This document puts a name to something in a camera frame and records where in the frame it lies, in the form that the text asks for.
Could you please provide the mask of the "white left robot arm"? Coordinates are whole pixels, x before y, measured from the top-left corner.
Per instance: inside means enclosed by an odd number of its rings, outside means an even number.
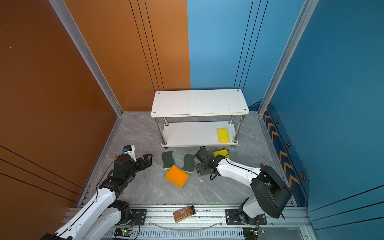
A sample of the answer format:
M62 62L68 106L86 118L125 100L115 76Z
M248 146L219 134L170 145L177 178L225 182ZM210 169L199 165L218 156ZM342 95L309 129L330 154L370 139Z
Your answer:
M100 240L117 224L133 224L135 217L130 204L118 200L136 173L152 165L152 154L134 160L129 154L117 156L113 169L100 184L91 200L54 234L45 234L43 240Z

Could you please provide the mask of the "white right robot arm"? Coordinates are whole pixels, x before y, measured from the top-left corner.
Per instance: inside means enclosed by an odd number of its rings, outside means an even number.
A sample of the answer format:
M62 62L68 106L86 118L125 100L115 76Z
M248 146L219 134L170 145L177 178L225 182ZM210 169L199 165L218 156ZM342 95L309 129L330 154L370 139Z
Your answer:
M247 198L238 208L238 216L244 224L252 224L262 215L275 219L284 217L283 210L293 193L272 167L245 166L230 160L227 153L215 156L205 147L200 147L195 157L199 161L196 168L200 175L210 175L211 181L216 177L230 178L252 189L255 197Z

